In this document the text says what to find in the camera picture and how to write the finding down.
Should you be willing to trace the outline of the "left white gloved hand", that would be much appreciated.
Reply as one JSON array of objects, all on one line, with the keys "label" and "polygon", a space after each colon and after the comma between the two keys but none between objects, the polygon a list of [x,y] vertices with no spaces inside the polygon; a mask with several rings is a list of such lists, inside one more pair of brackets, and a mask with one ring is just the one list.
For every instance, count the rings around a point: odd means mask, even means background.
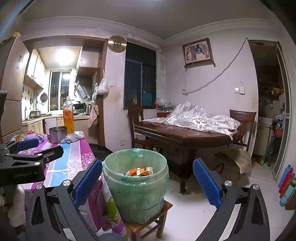
[{"label": "left white gloved hand", "polygon": [[16,185],[12,194],[12,205],[8,204],[7,195],[1,187],[1,209],[7,214],[12,227],[18,227],[26,222],[25,191],[23,186]]}]

